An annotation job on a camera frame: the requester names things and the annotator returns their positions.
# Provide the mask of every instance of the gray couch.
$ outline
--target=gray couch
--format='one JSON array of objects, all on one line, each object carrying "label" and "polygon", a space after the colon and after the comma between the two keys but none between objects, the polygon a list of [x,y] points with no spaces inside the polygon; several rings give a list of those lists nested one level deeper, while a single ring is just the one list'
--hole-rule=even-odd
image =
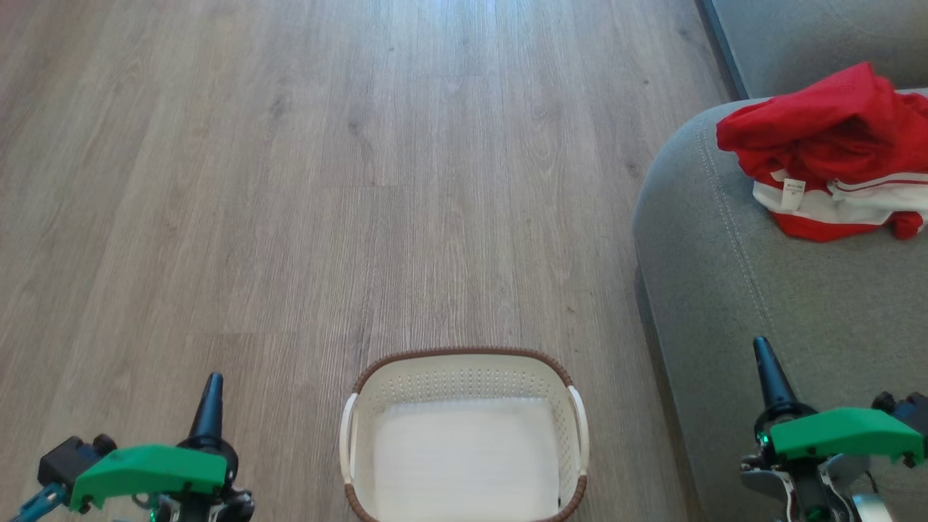
[{"label": "gray couch", "polygon": [[896,87],[928,86],[925,0],[702,3],[742,98],[793,92],[865,60]]},{"label": "gray couch", "polygon": [[[928,28],[928,2],[706,1],[719,20],[739,25],[727,29],[728,43],[749,94],[800,88],[863,59],[898,85],[928,85],[928,31],[900,29],[916,15]],[[887,21],[871,4],[900,19]],[[734,21],[748,19],[745,5],[764,11],[756,16],[767,26],[781,24],[780,35],[791,24],[806,36],[759,35],[762,20]],[[807,20],[813,14],[817,24]],[[831,24],[839,22],[844,32],[836,34]],[[824,48],[802,52],[811,45]],[[928,231],[911,241],[888,231],[830,243],[786,237],[752,197],[735,155],[715,144],[715,124],[754,102],[711,109],[677,131],[648,174],[634,223],[691,472],[712,521],[766,522],[774,514],[775,504],[743,488],[738,473],[763,409],[755,336],[770,338],[800,399],[821,410],[868,407],[884,390],[928,393]],[[928,520],[928,468],[881,463],[874,475],[897,520]]]}]

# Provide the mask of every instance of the cable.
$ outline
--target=cable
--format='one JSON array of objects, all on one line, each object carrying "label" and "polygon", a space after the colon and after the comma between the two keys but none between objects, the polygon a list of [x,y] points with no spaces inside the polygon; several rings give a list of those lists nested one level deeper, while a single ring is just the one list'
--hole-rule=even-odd
[{"label": "cable", "polygon": [[879,495],[879,494],[880,494],[880,489],[877,488],[877,486],[876,486],[876,480],[873,478],[873,474],[872,474],[870,471],[865,471],[865,472],[864,472],[864,475],[866,475],[867,478],[870,479],[870,487],[873,488],[873,492],[876,493],[877,495]]}]

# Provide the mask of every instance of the clothing tag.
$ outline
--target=clothing tag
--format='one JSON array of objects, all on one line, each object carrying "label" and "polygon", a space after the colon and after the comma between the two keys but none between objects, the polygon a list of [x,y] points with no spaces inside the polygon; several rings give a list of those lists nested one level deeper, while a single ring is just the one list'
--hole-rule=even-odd
[{"label": "clothing tag", "polygon": [[783,201],[780,202],[780,208],[782,210],[797,210],[805,192],[805,181],[787,177],[783,180]]}]

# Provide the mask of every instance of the red clothing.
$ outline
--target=red clothing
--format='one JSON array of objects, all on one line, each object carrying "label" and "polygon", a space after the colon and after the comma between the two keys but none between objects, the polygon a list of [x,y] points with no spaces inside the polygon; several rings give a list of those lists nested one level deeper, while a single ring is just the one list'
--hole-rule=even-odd
[{"label": "red clothing", "polygon": [[[806,182],[806,193],[831,194],[830,182],[856,185],[896,173],[928,173],[928,98],[898,94],[869,63],[861,63],[797,93],[734,111],[718,123],[717,137],[718,147],[738,154],[741,168],[756,182],[782,188],[770,174],[785,169],[788,177]],[[872,217],[867,223],[834,223],[834,209],[831,223],[817,224],[816,209],[800,206],[778,216],[777,209],[767,208],[787,233],[816,241],[879,226]],[[921,216],[896,210],[884,222],[905,223],[897,235],[917,233]],[[803,219],[811,223],[797,227]],[[793,225],[787,228],[786,222]]]}]

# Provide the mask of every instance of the white laundry basket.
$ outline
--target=white laundry basket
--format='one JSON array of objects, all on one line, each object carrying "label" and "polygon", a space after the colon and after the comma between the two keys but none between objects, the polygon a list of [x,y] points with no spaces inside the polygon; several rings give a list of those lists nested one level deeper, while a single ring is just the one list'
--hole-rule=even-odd
[{"label": "white laundry basket", "polygon": [[586,490],[589,431],[551,357],[439,348],[364,371],[339,449],[345,494],[365,522],[562,522]]}]

